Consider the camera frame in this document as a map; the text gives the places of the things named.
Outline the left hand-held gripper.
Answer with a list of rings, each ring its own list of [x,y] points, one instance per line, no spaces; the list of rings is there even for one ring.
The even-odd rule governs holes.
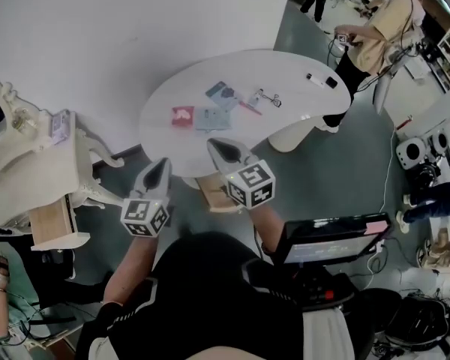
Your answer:
[[[158,237],[170,219],[172,163],[168,157],[152,161],[136,177],[133,190],[124,199],[120,221],[134,237]]]

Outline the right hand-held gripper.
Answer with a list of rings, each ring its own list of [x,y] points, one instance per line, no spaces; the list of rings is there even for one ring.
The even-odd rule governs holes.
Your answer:
[[[276,178],[265,160],[247,165],[257,158],[242,142],[214,137],[207,141],[207,150],[220,172],[232,172],[222,176],[229,198],[244,206],[255,209],[275,198]]]

